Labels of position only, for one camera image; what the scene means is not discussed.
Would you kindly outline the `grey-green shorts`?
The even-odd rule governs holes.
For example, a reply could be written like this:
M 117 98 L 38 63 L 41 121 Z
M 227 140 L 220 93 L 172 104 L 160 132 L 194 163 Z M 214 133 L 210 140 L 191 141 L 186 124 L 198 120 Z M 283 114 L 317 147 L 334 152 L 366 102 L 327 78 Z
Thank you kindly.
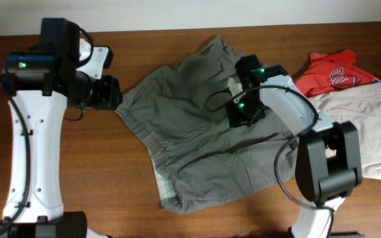
M 165 65 L 124 95 L 117 113 L 147 147 L 166 212 L 187 214 L 250 196 L 294 174 L 296 148 L 271 110 L 233 128 L 224 89 L 241 53 L 215 37 L 201 51 Z

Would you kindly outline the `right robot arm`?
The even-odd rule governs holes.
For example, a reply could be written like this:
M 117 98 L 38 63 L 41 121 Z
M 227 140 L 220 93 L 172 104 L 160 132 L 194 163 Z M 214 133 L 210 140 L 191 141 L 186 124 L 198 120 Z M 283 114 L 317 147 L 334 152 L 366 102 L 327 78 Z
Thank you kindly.
M 285 194 L 299 205 L 288 237 L 332 237 L 338 207 L 362 182 L 359 133 L 352 122 L 336 122 L 315 107 L 281 65 L 266 66 L 256 55 L 235 63 L 225 103 L 230 126 L 250 127 L 270 108 L 291 131 L 276 158 L 298 144 L 295 178 L 303 199 Z

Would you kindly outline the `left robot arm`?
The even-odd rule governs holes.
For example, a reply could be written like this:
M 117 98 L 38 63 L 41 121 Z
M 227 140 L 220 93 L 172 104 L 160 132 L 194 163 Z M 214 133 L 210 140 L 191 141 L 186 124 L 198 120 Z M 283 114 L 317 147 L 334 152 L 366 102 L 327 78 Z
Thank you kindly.
M 118 80 L 103 74 L 112 58 L 108 46 L 96 46 L 63 18 L 43 19 L 39 43 L 7 56 L 0 86 L 11 110 L 13 150 L 0 237 L 96 236 L 84 212 L 64 210 L 60 138 L 67 107 L 115 110 L 122 102 Z

